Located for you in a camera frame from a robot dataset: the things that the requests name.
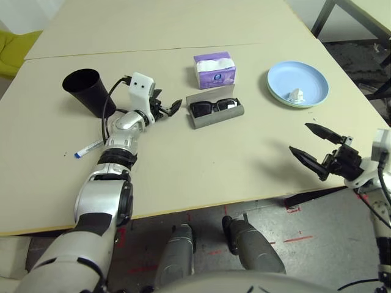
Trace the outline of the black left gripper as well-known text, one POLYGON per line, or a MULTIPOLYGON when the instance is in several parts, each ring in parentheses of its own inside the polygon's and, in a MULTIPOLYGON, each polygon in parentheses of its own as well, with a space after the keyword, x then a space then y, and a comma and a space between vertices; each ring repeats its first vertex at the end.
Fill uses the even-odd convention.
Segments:
POLYGON ((172 103, 168 108, 162 106, 162 102, 158 99, 159 94, 162 92, 161 89, 154 89, 152 97, 149 100, 150 111, 155 119, 158 121, 163 117, 173 116, 181 107, 182 99, 178 99, 172 103))

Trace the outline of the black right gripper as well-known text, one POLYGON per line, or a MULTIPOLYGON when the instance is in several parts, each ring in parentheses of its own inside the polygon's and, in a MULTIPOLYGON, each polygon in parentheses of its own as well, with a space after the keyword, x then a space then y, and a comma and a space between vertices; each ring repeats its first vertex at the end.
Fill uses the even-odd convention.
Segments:
POLYGON ((321 139, 328 140, 336 145, 341 145, 337 150, 326 155, 322 165, 308 153, 289 146, 293 156, 297 158, 301 164, 315 172, 321 181, 325 181, 330 173, 341 176, 348 181, 353 181, 364 172, 360 167, 362 157, 357 150, 351 147, 353 141, 352 137, 341 136, 329 128, 315 123, 306 123, 305 125, 321 139))

